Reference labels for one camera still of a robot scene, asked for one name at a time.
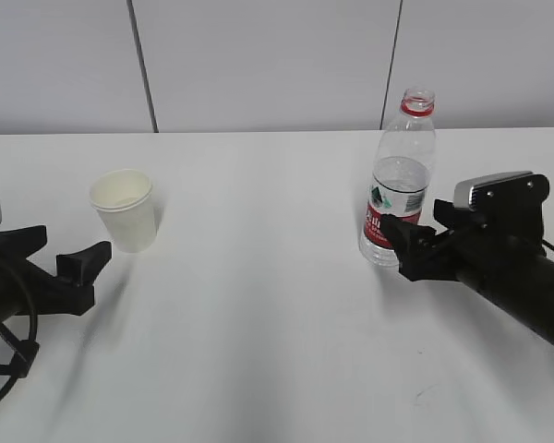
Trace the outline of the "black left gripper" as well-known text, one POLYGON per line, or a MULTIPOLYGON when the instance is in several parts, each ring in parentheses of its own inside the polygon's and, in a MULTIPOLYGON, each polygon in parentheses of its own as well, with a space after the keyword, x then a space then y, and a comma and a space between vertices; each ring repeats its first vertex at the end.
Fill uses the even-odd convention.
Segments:
POLYGON ((0 321, 30 312, 79 317, 94 306, 94 282, 112 258, 112 244, 57 255, 55 275, 26 258, 46 244, 45 225, 0 232, 0 321))

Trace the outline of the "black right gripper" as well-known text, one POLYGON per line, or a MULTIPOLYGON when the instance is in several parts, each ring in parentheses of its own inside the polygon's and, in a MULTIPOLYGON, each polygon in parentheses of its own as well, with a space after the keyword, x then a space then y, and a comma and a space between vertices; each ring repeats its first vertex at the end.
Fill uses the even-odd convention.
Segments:
POLYGON ((447 231, 413 224, 391 214, 379 227, 399 271, 410 281, 539 281, 545 253, 541 243, 492 230, 478 212, 436 199, 434 220, 447 231))

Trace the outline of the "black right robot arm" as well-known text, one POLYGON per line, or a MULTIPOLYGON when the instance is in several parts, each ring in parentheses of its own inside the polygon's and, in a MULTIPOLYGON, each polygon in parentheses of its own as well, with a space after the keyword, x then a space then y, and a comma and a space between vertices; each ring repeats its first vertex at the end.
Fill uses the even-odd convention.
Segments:
POLYGON ((436 200, 437 233, 394 215, 379 227, 409 281, 458 281, 554 346, 554 261, 486 214, 436 200))

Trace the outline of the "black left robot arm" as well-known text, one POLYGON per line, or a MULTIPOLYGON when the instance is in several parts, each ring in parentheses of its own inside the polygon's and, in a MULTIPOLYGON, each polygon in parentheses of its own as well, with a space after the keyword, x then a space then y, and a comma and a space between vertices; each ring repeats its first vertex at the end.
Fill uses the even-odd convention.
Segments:
POLYGON ((44 225, 0 232, 0 322, 37 315, 82 316, 95 304, 94 282, 112 257, 112 245, 102 241, 56 257, 52 275, 29 261, 47 244, 44 225))

